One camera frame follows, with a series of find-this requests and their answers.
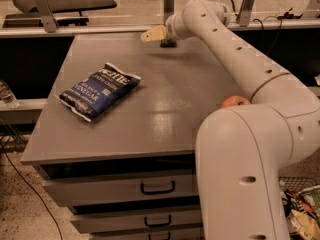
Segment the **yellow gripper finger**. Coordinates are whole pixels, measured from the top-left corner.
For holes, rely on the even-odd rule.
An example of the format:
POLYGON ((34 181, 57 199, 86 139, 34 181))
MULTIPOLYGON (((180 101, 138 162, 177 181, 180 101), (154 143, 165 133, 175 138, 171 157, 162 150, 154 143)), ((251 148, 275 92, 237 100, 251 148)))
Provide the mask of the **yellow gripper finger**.
POLYGON ((141 34, 143 42, 161 41, 167 37, 166 27, 164 25, 157 25, 141 34))

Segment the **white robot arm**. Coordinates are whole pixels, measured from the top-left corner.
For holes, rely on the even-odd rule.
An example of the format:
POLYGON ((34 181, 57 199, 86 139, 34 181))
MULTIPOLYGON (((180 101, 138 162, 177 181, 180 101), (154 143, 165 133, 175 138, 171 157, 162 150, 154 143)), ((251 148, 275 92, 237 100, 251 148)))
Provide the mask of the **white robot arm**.
POLYGON ((219 2, 191 0, 143 41, 196 36, 249 98, 210 114, 196 138, 205 240, 290 240, 278 172, 320 147, 320 101, 288 70, 234 34, 219 2))

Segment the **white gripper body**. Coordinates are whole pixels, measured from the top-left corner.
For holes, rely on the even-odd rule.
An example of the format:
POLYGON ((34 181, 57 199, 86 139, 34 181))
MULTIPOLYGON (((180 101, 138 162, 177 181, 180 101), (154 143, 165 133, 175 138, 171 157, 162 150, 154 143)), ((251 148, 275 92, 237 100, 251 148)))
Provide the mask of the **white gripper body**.
POLYGON ((171 15, 166 20, 165 26, 167 35, 174 40, 182 40, 194 36, 190 29, 191 18, 184 11, 171 15))

